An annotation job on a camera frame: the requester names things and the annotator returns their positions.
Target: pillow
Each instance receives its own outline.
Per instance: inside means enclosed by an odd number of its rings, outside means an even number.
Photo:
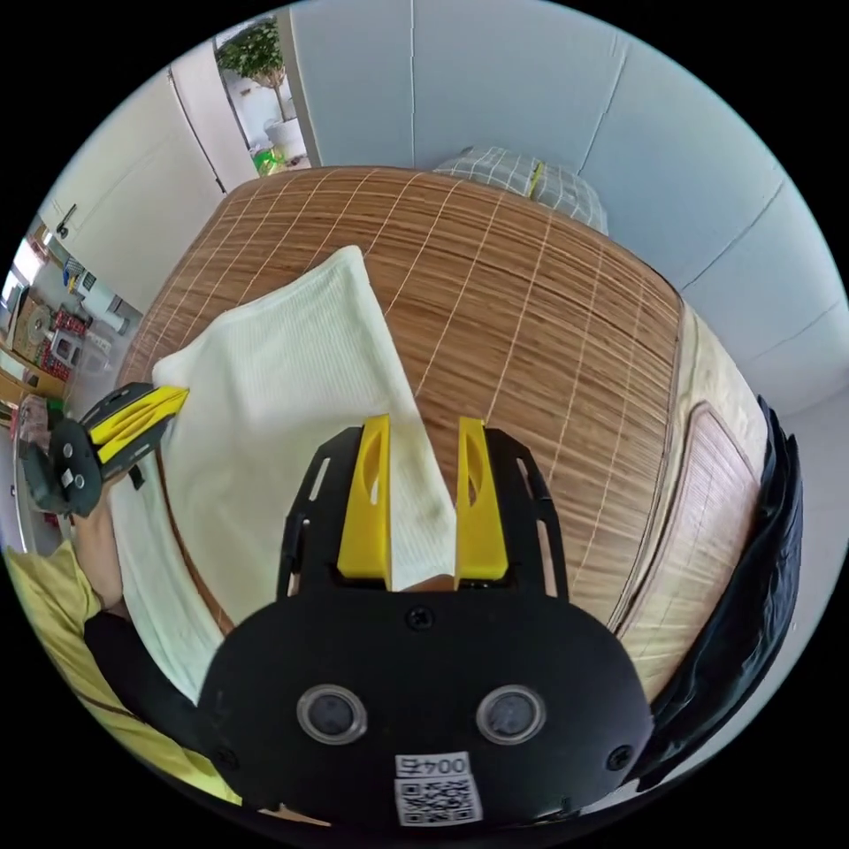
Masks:
[[[608,214],[595,189],[561,165],[481,145],[466,148],[433,170],[530,197],[599,233],[608,234]]]

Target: doorway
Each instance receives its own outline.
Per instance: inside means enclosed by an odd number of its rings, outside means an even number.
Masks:
[[[276,15],[226,30],[213,45],[221,84],[257,172],[309,168]]]

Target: bed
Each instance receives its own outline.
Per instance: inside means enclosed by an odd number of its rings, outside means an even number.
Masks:
[[[429,172],[255,180],[221,203],[165,282],[119,383],[149,379],[213,318],[351,244],[449,492],[458,417],[530,448],[560,515],[570,598],[623,642],[652,699],[746,545],[767,428],[707,326],[601,233]]]

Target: yellow shirt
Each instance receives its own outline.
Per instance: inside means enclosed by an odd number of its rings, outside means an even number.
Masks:
[[[85,622],[100,612],[70,542],[51,557],[4,551],[12,582],[35,633],[65,680],[95,719],[132,753],[186,784],[236,805],[241,799],[212,764],[152,729],[120,703],[83,639]]]

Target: qr code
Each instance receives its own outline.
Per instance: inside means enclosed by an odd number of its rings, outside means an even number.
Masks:
[[[395,781],[401,825],[460,825],[482,819],[478,789],[471,775]]]

